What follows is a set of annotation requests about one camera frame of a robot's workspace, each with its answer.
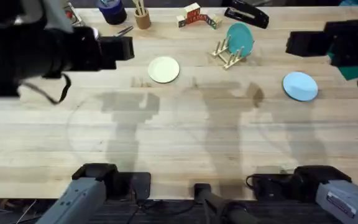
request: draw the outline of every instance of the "wooden block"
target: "wooden block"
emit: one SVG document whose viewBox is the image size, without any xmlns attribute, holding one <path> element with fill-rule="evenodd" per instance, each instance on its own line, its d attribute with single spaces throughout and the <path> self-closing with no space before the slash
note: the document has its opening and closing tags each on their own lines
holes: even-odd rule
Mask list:
<svg viewBox="0 0 358 224">
<path fill-rule="evenodd" d="M 213 21 L 216 23 L 215 29 L 219 28 L 222 25 L 222 17 L 216 16 Z"/>
<path fill-rule="evenodd" d="M 206 20 L 206 14 L 201 14 L 199 20 L 200 21 L 205 21 Z"/>
<path fill-rule="evenodd" d="M 184 27 L 186 25 L 186 19 L 184 16 L 177 16 L 178 27 Z"/>
<path fill-rule="evenodd" d="M 197 16 L 200 14 L 200 6 L 197 3 L 193 3 L 185 8 L 186 18 Z"/>
<path fill-rule="evenodd" d="M 206 20 L 205 22 L 210 25 L 212 28 L 216 29 L 216 23 L 215 21 L 213 21 L 213 19 L 211 18 L 210 15 L 206 15 Z"/>
<path fill-rule="evenodd" d="M 209 14 L 207 15 L 207 20 L 206 22 L 208 23 L 208 25 L 210 25 L 213 29 L 217 29 L 221 26 L 222 24 L 222 18 L 215 15 L 215 14 Z"/>
<path fill-rule="evenodd" d="M 186 24 L 191 24 L 191 23 L 196 22 L 196 21 L 198 21 L 198 15 L 186 18 Z"/>
<path fill-rule="evenodd" d="M 201 14 L 201 15 L 208 15 L 208 10 L 205 9 L 205 8 L 201 8 L 200 14 Z"/>
</svg>

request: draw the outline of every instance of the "wooden tabletop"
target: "wooden tabletop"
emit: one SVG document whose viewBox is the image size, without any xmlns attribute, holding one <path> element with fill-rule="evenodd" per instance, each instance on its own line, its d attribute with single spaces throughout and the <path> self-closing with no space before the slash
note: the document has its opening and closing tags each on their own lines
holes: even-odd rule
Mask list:
<svg viewBox="0 0 358 224">
<path fill-rule="evenodd" d="M 285 53 L 292 30 L 321 30 L 327 21 L 358 19 L 358 7 L 264 7 L 268 29 L 249 26 L 252 54 L 225 71 L 209 53 L 236 21 L 213 30 L 205 22 L 179 29 L 182 9 L 149 9 L 139 30 L 132 9 L 119 26 L 97 9 L 79 9 L 87 25 L 112 35 L 134 25 L 135 58 L 117 70 L 71 72 L 66 100 L 52 106 L 25 88 L 0 100 L 0 197 L 56 198 L 87 162 L 152 174 L 152 198 L 188 198 L 209 182 L 227 198 L 252 198 L 244 179 L 255 172 L 291 172 L 329 164 L 358 184 L 358 89 L 327 57 Z M 223 14 L 224 9 L 210 9 Z M 158 84 L 148 64 L 168 55 L 180 64 L 172 83 Z M 293 71 L 310 74 L 317 99 L 301 103 L 282 90 Z M 31 80 L 58 98 L 63 80 Z"/>
</svg>

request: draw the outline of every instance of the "label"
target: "label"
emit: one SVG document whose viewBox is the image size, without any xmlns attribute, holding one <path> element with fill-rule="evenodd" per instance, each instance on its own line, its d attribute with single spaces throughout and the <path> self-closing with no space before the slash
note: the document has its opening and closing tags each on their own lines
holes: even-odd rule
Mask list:
<svg viewBox="0 0 358 224">
<path fill-rule="evenodd" d="M 329 203 L 340 209 L 340 211 L 345 213 L 348 217 L 355 217 L 356 209 L 348 203 L 342 201 L 337 195 L 334 195 L 332 192 L 328 192 L 326 199 Z"/>
</svg>

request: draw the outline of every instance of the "stapler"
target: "stapler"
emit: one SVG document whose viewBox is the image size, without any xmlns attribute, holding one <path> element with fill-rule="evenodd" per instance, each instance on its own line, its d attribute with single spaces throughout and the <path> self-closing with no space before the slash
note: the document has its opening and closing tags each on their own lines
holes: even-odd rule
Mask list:
<svg viewBox="0 0 358 224">
<path fill-rule="evenodd" d="M 269 16 L 243 0 L 233 0 L 224 16 L 266 29 Z"/>
</svg>

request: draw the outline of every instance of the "cup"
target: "cup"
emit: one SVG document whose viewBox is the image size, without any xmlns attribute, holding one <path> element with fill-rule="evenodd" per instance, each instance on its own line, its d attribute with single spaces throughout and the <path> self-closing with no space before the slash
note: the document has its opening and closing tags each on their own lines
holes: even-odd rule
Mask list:
<svg viewBox="0 0 358 224">
<path fill-rule="evenodd" d="M 149 16 L 149 10 L 144 9 L 144 11 L 145 11 L 145 14 L 140 16 L 137 9 L 135 10 L 136 24 L 140 29 L 147 29 L 152 25 L 152 22 L 150 21 L 150 16 Z"/>
<path fill-rule="evenodd" d="M 96 0 L 96 5 L 102 12 L 103 17 L 108 24 L 121 24 L 127 19 L 127 12 L 125 11 L 121 0 Z"/>
</svg>

